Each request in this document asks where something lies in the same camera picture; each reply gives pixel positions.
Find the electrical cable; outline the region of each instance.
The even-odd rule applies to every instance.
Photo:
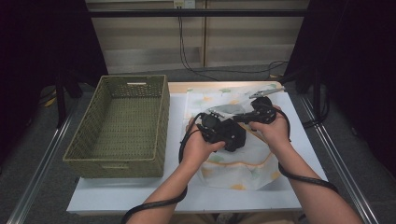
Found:
[[[223,70],[223,69],[205,69],[205,70],[195,70],[192,69],[187,61],[186,57],[186,52],[185,52],[185,47],[184,47],[184,37],[183,37],[183,20],[181,17],[178,17],[178,28],[179,28],[179,51],[180,51],[180,60],[187,70],[193,72],[194,74],[200,76],[200,77],[207,77],[215,81],[219,81],[216,78],[201,74],[203,72],[227,72],[227,73],[240,73],[240,74],[259,74],[259,73],[265,73],[268,72],[270,73],[272,69],[275,69],[285,63],[288,63],[288,61],[274,61],[268,64],[267,69],[264,70],[259,70],[259,71],[237,71],[237,70]]]
[[[179,54],[180,54],[180,60],[181,63],[183,64],[184,68],[186,68],[188,71],[193,72],[195,75],[198,75],[200,77],[207,77],[209,79],[215,80],[215,81],[219,81],[216,78],[204,75],[204,74],[200,74],[198,71],[193,70],[189,63],[187,62],[187,57],[186,57],[186,51],[184,48],[184,37],[183,37],[183,20],[181,19],[181,17],[178,17],[178,30],[179,30]]]
[[[289,121],[287,115],[283,111],[281,111],[281,110],[279,110],[277,108],[275,108],[275,110],[276,110],[277,113],[281,114],[285,118],[285,120],[287,122],[287,125],[288,125],[288,136],[290,137],[290,121]],[[190,137],[194,133],[200,132],[199,130],[195,130],[194,132],[191,133],[191,129],[192,129],[192,126],[195,124],[195,121],[198,120],[198,118],[200,118],[203,115],[205,115],[205,113],[199,113],[197,116],[195,116],[195,118],[192,120],[191,124],[189,125],[189,128],[187,129],[186,133],[184,134],[184,137],[183,137],[183,139],[180,142],[180,148],[179,148],[179,151],[178,151],[178,162],[179,163],[181,163],[181,161],[183,160],[184,148],[185,148],[187,142],[189,141]],[[312,177],[307,177],[307,176],[291,174],[291,173],[287,172],[282,167],[282,165],[280,163],[278,164],[278,168],[279,168],[279,172],[282,175],[284,175],[285,177],[287,177],[287,178],[298,180],[298,181],[303,181],[305,183],[319,185],[319,186],[322,186],[322,187],[325,187],[325,188],[332,189],[332,190],[334,190],[335,192],[338,193],[337,187],[335,185],[333,185],[332,183],[328,182],[328,181],[321,180],[321,179],[316,179],[316,178],[312,178]],[[140,205],[130,209],[128,212],[125,213],[125,215],[122,218],[121,224],[125,224],[129,220],[129,218],[136,212],[140,212],[140,211],[143,211],[143,210],[146,210],[146,209],[152,209],[152,208],[156,208],[156,207],[167,206],[167,205],[174,204],[174,203],[179,203],[186,197],[187,191],[188,191],[188,187],[186,186],[186,188],[183,190],[183,192],[179,196],[177,196],[176,198],[169,199],[169,200],[164,200],[164,201],[159,201],[159,202],[154,202],[154,203],[143,203],[143,204],[140,204]]]
[[[320,111],[320,117],[303,122],[303,127],[305,129],[307,129],[307,128],[314,127],[317,124],[320,124],[327,118],[327,116],[329,115],[329,112],[330,112],[330,96],[329,96],[329,93],[326,91],[324,106],[322,107],[322,109]]]
[[[204,113],[199,113],[197,116],[195,116],[195,118],[192,120],[192,123],[190,124],[188,130],[184,134],[183,140],[181,140],[181,142],[180,142],[180,148],[178,151],[178,162],[179,163],[181,163],[181,161],[183,160],[184,147],[186,146],[187,141],[189,141],[190,137],[194,133],[200,132],[199,130],[195,130],[194,132],[190,133],[192,126],[195,124],[195,121],[199,117],[201,117],[203,114]],[[183,192],[176,198],[169,199],[169,200],[163,200],[163,201],[159,201],[159,202],[154,202],[154,203],[143,203],[136,207],[133,207],[128,212],[126,212],[125,215],[122,217],[121,224],[126,224],[126,222],[129,220],[129,218],[131,218],[131,216],[134,213],[137,213],[137,212],[140,212],[143,210],[147,210],[147,209],[151,209],[151,208],[164,207],[164,206],[171,205],[174,203],[179,203],[179,202],[183,201],[183,199],[186,197],[187,191],[188,191],[188,187],[186,186],[186,188],[183,190]]]

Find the person's arm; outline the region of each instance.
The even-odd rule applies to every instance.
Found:
[[[191,133],[196,130],[198,130],[198,128],[193,124]],[[144,203],[169,200],[179,196],[187,187],[189,181],[198,171],[201,164],[207,160],[210,153],[221,149],[224,145],[224,142],[208,144],[205,142],[200,132],[193,133],[184,148],[183,160],[180,165],[151,195],[148,196]],[[175,208],[176,204],[171,204],[164,207],[143,210],[133,214],[127,223],[168,223]]]
[[[288,173],[320,179],[291,145],[283,116],[277,113],[271,124],[250,122],[249,125],[262,133]],[[355,211],[333,190],[292,179],[290,184],[310,223],[361,223]]]

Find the white table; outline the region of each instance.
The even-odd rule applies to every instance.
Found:
[[[175,91],[171,92],[183,92],[183,89],[175,88]],[[285,92],[278,92],[271,94],[270,99],[274,104],[280,105],[288,115],[291,126],[290,139],[295,149],[321,178],[327,179],[289,95]],[[164,175],[162,178],[81,178],[67,211],[83,216],[123,214],[145,201],[150,193],[178,165],[177,155],[180,146],[185,100],[185,93],[171,93]],[[268,210],[301,210],[301,206],[286,177],[281,176],[259,190],[234,190],[208,188],[195,176],[189,184],[186,198],[176,208],[177,213]]]

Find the woven basket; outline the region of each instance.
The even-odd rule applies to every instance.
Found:
[[[169,103],[166,76],[101,77],[64,162],[85,178],[163,176]]]

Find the white wall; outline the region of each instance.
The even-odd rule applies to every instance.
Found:
[[[197,8],[304,9],[308,0],[196,0]],[[172,1],[87,0],[89,9],[173,8]],[[182,68],[177,18],[92,19],[110,74]],[[288,60],[303,18],[182,18],[191,67]]]

